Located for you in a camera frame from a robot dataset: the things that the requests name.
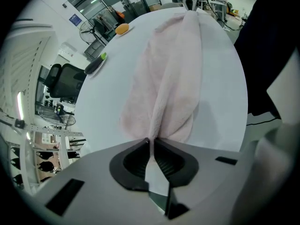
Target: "pink towel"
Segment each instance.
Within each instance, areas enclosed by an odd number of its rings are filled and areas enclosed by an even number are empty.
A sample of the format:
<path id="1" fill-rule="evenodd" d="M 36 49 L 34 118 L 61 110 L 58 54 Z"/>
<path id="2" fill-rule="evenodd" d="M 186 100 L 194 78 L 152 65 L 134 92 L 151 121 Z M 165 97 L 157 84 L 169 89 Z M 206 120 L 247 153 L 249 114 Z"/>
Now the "pink towel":
<path id="1" fill-rule="evenodd" d="M 201 38 L 195 11 L 155 29 L 141 55 L 120 124 L 134 139 L 187 140 L 201 84 Z"/>

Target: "white table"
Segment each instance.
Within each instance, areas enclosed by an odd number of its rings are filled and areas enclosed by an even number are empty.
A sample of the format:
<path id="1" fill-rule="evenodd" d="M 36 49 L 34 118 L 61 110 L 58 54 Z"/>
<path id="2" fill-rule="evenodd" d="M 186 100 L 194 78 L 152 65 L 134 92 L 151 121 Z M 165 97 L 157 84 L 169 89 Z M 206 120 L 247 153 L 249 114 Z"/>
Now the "white table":
<path id="1" fill-rule="evenodd" d="M 198 9 L 202 36 L 202 85 L 200 103 L 188 144 L 239 151 L 243 141 L 248 98 L 246 80 L 239 56 L 225 31 L 205 11 Z M 144 51 L 153 30 L 175 13 L 175 7 L 144 14 L 133 20 L 134 28 L 115 36 L 105 47 L 108 59 L 102 70 L 84 81 L 75 118 L 90 151 L 131 141 L 119 119 L 128 98 L 137 58 Z"/>
<path id="2" fill-rule="evenodd" d="M 224 9 L 227 8 L 227 5 L 218 1 L 211 1 L 210 3 L 212 4 L 212 10 L 214 11 L 214 13 L 216 12 L 215 4 L 222 5 L 222 21 L 224 22 Z"/>

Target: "cardboard box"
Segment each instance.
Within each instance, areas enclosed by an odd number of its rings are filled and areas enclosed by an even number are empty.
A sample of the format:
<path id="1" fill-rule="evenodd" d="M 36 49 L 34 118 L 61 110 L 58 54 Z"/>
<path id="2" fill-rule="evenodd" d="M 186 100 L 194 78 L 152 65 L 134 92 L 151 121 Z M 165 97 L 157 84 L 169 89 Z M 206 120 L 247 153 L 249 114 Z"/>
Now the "cardboard box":
<path id="1" fill-rule="evenodd" d="M 154 5 L 149 6 L 149 9 L 150 9 L 151 12 L 153 12 L 153 11 L 159 10 L 160 7 L 161 7 L 160 4 L 154 4 Z"/>

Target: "black cable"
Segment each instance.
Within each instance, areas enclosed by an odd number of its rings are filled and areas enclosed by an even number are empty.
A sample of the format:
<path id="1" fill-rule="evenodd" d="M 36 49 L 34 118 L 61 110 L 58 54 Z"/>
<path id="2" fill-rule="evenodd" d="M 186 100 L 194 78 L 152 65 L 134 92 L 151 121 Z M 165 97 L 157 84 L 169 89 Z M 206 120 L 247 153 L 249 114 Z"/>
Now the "black cable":
<path id="1" fill-rule="evenodd" d="M 214 12 L 214 10 L 212 9 L 212 7 L 211 7 L 211 5 L 210 5 L 210 2 L 207 0 L 207 4 L 208 4 L 208 6 L 211 8 L 211 10 L 212 10 L 212 12 L 217 16 L 217 18 L 222 22 L 222 23 L 224 23 L 224 25 L 226 26 L 226 27 L 228 27 L 228 28 L 230 28 L 232 31 L 238 31 L 238 30 L 240 30 L 240 28 L 239 29 L 232 29 L 231 27 L 229 27 L 221 18 L 219 18 L 219 16 Z"/>
<path id="2" fill-rule="evenodd" d="M 276 120 L 276 119 L 280 119 L 280 118 L 273 118 L 273 119 L 271 119 L 271 120 L 269 120 L 269 121 L 264 121 L 264 122 L 259 122 L 259 123 L 250 123 L 250 124 L 247 124 L 246 126 L 262 124 L 262 123 L 265 123 L 265 122 L 272 122 L 272 121 L 274 121 L 274 120 Z"/>

